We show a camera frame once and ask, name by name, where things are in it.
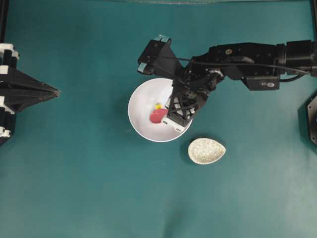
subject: red object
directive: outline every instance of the red object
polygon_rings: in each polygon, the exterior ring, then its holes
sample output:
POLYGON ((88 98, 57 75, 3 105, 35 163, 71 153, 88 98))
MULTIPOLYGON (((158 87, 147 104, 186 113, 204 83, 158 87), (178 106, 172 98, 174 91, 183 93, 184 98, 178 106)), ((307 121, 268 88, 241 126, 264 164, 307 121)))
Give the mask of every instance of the red object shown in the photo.
POLYGON ((161 123, 163 117, 167 114, 167 109, 156 109, 150 115, 152 123, 161 123))

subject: green tabletop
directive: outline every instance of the green tabletop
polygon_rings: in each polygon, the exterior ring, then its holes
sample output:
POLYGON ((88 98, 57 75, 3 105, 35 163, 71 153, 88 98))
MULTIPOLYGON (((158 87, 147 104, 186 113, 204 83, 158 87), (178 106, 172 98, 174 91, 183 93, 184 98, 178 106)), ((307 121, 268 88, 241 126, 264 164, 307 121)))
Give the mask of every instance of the green tabletop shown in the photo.
POLYGON ((317 154, 305 102, 317 79, 251 92, 226 79, 169 143, 132 128, 128 100, 150 39, 179 57, 212 45, 312 40, 310 2, 164 5, 12 0, 6 41, 18 69, 61 90, 27 108, 0 148, 1 238, 315 238, 317 154), (199 166, 187 147, 225 145, 199 166))

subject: black robotic arm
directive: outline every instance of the black robotic arm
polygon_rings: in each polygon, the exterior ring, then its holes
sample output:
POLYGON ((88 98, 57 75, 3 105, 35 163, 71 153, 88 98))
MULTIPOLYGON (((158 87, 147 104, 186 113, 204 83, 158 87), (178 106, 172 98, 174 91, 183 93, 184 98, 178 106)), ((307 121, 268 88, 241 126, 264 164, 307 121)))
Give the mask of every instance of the black robotic arm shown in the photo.
POLYGON ((158 36, 150 40, 138 59, 138 72, 173 80, 167 102, 167 120, 184 128, 206 103, 211 91, 226 76, 241 80, 249 90, 277 90, 305 74, 317 76, 317 43, 296 41, 279 45, 240 43, 210 47, 191 59, 176 58, 171 39, 158 36), (188 61, 183 67, 180 60, 188 61), (281 79, 282 74, 295 75, 281 79))

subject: metal screw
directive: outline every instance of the metal screw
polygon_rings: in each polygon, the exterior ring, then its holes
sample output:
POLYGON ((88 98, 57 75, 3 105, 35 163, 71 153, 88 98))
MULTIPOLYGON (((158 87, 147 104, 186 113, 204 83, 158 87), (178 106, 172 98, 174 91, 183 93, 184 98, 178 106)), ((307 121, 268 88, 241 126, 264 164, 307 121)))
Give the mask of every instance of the metal screw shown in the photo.
POLYGON ((226 50, 226 55, 230 55, 230 54, 232 54, 232 49, 228 49, 228 50, 226 50))

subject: small white dish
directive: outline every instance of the small white dish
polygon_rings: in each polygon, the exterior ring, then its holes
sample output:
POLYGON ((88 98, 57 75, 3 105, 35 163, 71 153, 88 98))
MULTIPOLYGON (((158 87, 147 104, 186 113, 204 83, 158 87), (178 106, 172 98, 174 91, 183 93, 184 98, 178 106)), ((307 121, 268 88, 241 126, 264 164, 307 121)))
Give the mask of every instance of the small white dish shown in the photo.
POLYGON ((226 152, 219 142, 209 138, 198 138, 188 146, 188 155, 199 165, 207 165, 218 161, 226 152))

